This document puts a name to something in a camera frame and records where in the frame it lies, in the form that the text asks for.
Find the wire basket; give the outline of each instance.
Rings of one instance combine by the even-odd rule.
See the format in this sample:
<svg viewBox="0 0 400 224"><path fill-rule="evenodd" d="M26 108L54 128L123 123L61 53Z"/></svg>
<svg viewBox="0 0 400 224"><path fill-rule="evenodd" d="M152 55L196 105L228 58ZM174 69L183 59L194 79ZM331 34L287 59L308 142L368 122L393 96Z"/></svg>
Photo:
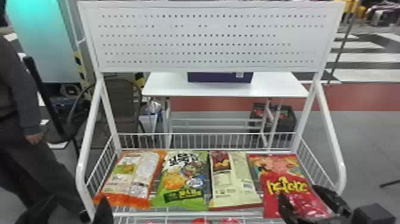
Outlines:
<svg viewBox="0 0 400 224"><path fill-rule="evenodd" d="M227 150L245 151L248 154L296 154L309 183L334 189L335 186L321 164L311 152L305 141L297 150L292 149L292 140L295 133L275 133L270 138L270 133L161 133L161 134L129 134L120 133L119 138L123 150ZM102 150L93 170L85 184L90 196L101 189L107 176L118 159L118 151L112 144L112 138ZM153 184L151 198L155 195L160 177ZM260 197L263 191L257 177L254 179ZM205 201L211 197L210 177L206 176ZM264 219L263 208L239 209L233 211L186 211L179 207L153 208L150 210L136 210L130 207L114 207L114 223L190 223L197 217L203 217L213 223L221 219L232 217L241 223L284 223L281 219Z"/></svg>

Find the teal wall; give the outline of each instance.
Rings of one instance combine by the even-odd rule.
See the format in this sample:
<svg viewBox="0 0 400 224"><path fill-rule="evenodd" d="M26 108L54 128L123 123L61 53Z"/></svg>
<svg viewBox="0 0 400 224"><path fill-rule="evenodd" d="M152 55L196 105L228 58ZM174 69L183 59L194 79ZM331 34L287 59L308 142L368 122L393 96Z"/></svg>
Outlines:
<svg viewBox="0 0 400 224"><path fill-rule="evenodd" d="M9 0L7 14L44 82L80 81L57 0Z"/></svg>

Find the orange snack bag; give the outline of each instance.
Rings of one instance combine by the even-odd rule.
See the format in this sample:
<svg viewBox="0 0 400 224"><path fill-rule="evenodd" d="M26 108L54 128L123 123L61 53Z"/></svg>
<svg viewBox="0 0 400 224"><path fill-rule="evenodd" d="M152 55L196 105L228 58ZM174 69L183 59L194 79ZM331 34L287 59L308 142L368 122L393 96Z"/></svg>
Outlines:
<svg viewBox="0 0 400 224"><path fill-rule="evenodd" d="M111 206L148 209L150 190L165 154L165 151L123 152L93 202L98 204L106 196Z"/></svg>

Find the chip bag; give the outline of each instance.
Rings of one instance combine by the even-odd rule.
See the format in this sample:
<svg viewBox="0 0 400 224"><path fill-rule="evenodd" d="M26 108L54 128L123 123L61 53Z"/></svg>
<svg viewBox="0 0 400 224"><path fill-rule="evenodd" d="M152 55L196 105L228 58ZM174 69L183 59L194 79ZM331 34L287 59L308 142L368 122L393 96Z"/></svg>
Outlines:
<svg viewBox="0 0 400 224"><path fill-rule="evenodd" d="M279 218L278 196L284 192L302 217L328 217L322 201L308 186L296 155L248 155L264 191L264 218Z"/></svg>
<svg viewBox="0 0 400 224"><path fill-rule="evenodd" d="M170 151L162 166L160 185L150 201L153 207L179 206L206 210L205 175L209 169L206 151Z"/></svg>
<svg viewBox="0 0 400 224"><path fill-rule="evenodd" d="M210 210L244 209L261 207L245 152L211 151Z"/></svg>
<svg viewBox="0 0 400 224"><path fill-rule="evenodd" d="M111 206L148 209L150 190L165 154L165 151L123 152L93 202L98 204L106 196Z"/></svg>

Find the dark pants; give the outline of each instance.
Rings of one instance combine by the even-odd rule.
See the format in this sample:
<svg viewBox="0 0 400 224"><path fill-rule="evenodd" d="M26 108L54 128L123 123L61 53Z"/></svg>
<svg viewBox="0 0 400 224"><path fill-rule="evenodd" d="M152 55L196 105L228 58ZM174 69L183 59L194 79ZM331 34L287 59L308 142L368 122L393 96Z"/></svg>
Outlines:
<svg viewBox="0 0 400 224"><path fill-rule="evenodd" d="M22 174L25 172L25 175L15 178L15 172L10 173L10 163L2 163L0 187L17 194L26 206L26 198L23 197L28 195L33 198L28 201L38 200L49 193L54 194L58 202L71 213L78 215L84 209L71 173L65 165L56 161L45 141L37 145L29 144L19 126L18 117L0 123L0 151L3 159L11 158L14 165L21 168ZM32 188L21 186L29 183L32 183Z"/></svg>

